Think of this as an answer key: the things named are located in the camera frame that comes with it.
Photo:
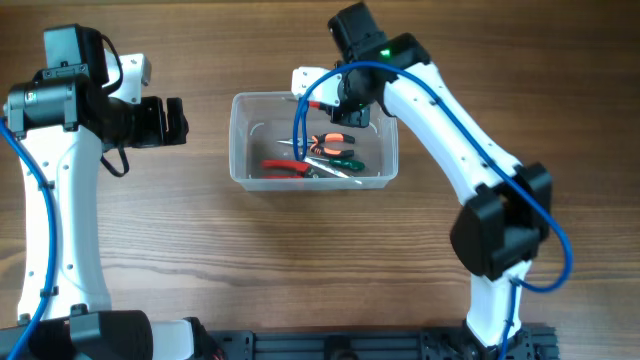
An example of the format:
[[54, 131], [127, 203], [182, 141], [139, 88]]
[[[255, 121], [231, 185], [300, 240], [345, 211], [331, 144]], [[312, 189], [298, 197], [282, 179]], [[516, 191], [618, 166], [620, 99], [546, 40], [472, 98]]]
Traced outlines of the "orange black needle-nose pliers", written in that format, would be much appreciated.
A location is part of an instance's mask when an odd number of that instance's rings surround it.
[[298, 159], [303, 160], [307, 155], [319, 155], [330, 159], [348, 159], [355, 155], [353, 149], [335, 149], [327, 147], [327, 144], [343, 143], [354, 145], [356, 139], [343, 133], [325, 133], [321, 135], [313, 135], [307, 138], [298, 139], [298, 147], [301, 152]]

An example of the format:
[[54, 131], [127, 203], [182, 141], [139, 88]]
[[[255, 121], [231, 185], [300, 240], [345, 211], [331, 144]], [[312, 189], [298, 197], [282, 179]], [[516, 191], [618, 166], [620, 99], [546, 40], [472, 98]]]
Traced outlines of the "red handled cutter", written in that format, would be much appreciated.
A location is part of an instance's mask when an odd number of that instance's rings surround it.
[[274, 170], [275, 174], [268, 174], [266, 179], [304, 179], [320, 178], [320, 174], [312, 165], [294, 160], [263, 160], [264, 170]]

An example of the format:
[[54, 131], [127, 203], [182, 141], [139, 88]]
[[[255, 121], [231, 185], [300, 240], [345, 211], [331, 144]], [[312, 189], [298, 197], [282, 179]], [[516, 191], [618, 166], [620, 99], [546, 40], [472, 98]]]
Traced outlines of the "clear plastic container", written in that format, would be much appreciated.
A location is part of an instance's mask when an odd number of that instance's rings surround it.
[[233, 99], [230, 134], [229, 166], [231, 178], [247, 191], [329, 191], [382, 189], [393, 180], [399, 167], [398, 129], [394, 118], [386, 116], [376, 104], [370, 107], [370, 122], [366, 128], [342, 127], [330, 122], [328, 114], [311, 108], [307, 115], [309, 136], [340, 132], [356, 139], [354, 145], [331, 143], [335, 149], [353, 149], [354, 159], [365, 169], [342, 171], [363, 182], [361, 188], [336, 189], [322, 178], [266, 179], [274, 170], [264, 170], [263, 160], [293, 160], [293, 117], [297, 103], [282, 97], [289, 92], [246, 92]]

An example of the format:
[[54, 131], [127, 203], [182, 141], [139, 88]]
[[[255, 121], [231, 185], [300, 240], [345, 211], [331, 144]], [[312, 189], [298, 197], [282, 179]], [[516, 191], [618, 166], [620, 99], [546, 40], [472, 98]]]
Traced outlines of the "red black screwdriver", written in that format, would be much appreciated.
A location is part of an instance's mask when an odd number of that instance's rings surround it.
[[[287, 102], [298, 102], [298, 99], [292, 98], [292, 97], [282, 97], [283, 100], [287, 101]], [[308, 101], [308, 106], [309, 108], [314, 108], [317, 110], [321, 110], [321, 111], [330, 111], [333, 106], [331, 105], [327, 105], [321, 102], [316, 102], [316, 101]]]

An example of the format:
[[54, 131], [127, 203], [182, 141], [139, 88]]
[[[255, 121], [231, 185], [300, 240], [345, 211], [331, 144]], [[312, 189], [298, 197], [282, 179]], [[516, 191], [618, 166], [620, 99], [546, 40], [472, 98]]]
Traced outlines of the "green handled screwdriver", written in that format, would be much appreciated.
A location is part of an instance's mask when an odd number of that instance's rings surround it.
[[321, 161], [321, 162], [325, 162], [328, 163], [329, 165], [335, 167], [335, 168], [339, 168], [339, 169], [346, 169], [349, 171], [353, 171], [353, 172], [360, 172], [363, 171], [365, 169], [365, 164], [357, 161], [357, 160], [351, 160], [351, 159], [336, 159], [336, 158], [320, 158], [320, 157], [311, 157], [309, 156], [309, 159], [315, 160], [315, 161]]

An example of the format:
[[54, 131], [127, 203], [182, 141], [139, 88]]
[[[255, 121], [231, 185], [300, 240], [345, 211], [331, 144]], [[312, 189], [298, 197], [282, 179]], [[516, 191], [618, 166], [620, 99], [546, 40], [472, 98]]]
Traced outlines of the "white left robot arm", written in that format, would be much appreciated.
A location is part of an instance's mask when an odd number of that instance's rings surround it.
[[206, 333], [193, 319], [152, 322], [116, 310], [97, 226], [104, 153], [178, 145], [188, 126], [177, 98], [146, 97], [142, 54], [102, 50], [95, 62], [56, 56], [14, 86], [1, 132], [18, 154], [26, 200], [26, 270], [5, 359], [195, 359]]

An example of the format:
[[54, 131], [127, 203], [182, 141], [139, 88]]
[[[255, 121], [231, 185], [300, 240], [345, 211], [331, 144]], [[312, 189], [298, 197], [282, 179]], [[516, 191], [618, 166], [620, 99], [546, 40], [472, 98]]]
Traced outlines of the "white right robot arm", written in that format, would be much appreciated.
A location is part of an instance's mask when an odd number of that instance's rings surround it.
[[339, 11], [328, 28], [347, 72], [338, 87], [348, 109], [377, 102], [402, 120], [445, 173], [462, 210], [450, 232], [471, 274], [471, 305], [462, 347], [485, 359], [507, 354], [521, 329], [521, 288], [549, 226], [530, 205], [551, 202], [551, 176], [524, 166], [475, 123], [448, 90], [427, 50], [410, 33], [388, 37], [362, 2]]

